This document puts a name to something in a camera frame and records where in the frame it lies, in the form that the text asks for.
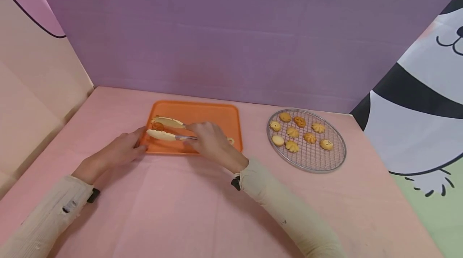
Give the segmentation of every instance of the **green background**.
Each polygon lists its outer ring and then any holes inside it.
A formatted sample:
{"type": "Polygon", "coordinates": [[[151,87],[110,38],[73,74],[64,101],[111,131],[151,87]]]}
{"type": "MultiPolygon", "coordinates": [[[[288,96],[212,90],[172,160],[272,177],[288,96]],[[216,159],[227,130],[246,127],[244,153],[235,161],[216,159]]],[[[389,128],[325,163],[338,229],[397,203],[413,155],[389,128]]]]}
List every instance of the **green background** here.
{"type": "Polygon", "coordinates": [[[444,168],[451,173],[455,188],[447,187],[447,195],[435,193],[425,197],[413,189],[413,182],[393,175],[402,193],[414,208],[423,225],[446,258],[463,257],[463,158],[444,168]]]}

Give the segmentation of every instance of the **pink tablecloth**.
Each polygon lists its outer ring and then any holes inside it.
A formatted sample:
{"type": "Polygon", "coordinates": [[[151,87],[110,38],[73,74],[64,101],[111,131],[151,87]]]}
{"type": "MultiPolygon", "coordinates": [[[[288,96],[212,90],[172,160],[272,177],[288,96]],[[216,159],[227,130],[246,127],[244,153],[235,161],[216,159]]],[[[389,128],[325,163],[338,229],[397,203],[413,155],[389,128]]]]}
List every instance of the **pink tablecloth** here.
{"type": "MultiPolygon", "coordinates": [[[[97,88],[0,201],[0,243],[61,176],[115,136],[143,125],[157,100],[223,102],[97,88]]],[[[349,257],[442,257],[350,115],[318,112],[342,134],[347,160],[311,174],[282,160],[267,140],[276,106],[231,102],[240,110],[244,154],[258,158],[332,225],[349,257]]],[[[58,241],[65,258],[300,257],[276,222],[201,157],[145,157],[106,173],[89,204],[58,241]]]]}

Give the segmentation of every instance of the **cartoon illustration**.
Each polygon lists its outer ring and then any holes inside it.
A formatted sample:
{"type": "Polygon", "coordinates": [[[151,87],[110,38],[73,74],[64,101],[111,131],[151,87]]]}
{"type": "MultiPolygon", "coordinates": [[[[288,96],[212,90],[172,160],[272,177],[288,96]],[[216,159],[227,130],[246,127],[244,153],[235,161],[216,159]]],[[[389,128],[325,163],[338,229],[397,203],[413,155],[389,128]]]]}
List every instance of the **cartoon illustration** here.
{"type": "Polygon", "coordinates": [[[463,0],[453,0],[352,111],[391,174],[426,197],[463,158],[463,0]]]}

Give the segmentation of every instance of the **round wire rack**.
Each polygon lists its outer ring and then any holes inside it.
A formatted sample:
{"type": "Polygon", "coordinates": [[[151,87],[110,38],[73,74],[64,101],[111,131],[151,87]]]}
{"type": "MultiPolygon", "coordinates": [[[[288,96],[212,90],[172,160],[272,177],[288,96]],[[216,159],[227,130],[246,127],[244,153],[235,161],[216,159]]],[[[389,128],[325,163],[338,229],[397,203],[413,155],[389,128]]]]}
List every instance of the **round wire rack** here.
{"type": "Polygon", "coordinates": [[[329,173],[337,169],[344,163],[346,158],[347,149],[342,139],[341,134],[326,120],[315,115],[309,111],[303,111],[301,109],[283,109],[282,111],[275,112],[267,123],[267,136],[268,141],[273,146],[275,151],[287,162],[299,169],[313,173],[329,173]],[[290,122],[283,122],[280,120],[280,114],[286,112],[291,116],[290,122]],[[300,116],[305,119],[305,127],[298,127],[293,118],[300,116]],[[277,121],[281,124],[281,130],[275,132],[269,127],[272,121],[277,121]],[[311,125],[314,123],[320,123],[325,126],[324,133],[316,133],[312,130],[311,125]],[[299,136],[296,138],[289,137],[286,134],[286,130],[289,127],[294,127],[299,130],[299,136]],[[313,133],[317,137],[317,141],[314,144],[308,143],[304,139],[305,133],[313,133]],[[290,152],[283,146],[276,146],[272,142],[272,136],[279,135],[283,137],[285,141],[292,140],[299,146],[298,152],[290,152]],[[326,151],[320,146],[320,140],[328,139],[333,143],[333,149],[326,151]]]}

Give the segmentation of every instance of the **cartoon mouth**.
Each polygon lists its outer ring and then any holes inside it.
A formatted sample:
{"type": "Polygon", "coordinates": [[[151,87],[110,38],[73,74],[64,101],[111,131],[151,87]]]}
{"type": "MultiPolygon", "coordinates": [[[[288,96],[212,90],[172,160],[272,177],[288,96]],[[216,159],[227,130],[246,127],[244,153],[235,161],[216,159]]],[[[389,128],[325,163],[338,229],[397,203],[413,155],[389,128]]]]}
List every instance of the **cartoon mouth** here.
{"type": "Polygon", "coordinates": [[[436,37],[436,42],[437,44],[441,45],[442,47],[452,47],[452,50],[460,55],[460,56],[463,56],[463,53],[461,52],[458,52],[457,51],[457,48],[456,48],[456,45],[457,45],[457,42],[460,41],[460,39],[463,37],[463,27],[460,27],[458,30],[457,30],[457,35],[459,36],[453,43],[451,44],[444,44],[442,42],[439,41],[439,36],[436,37]]]}

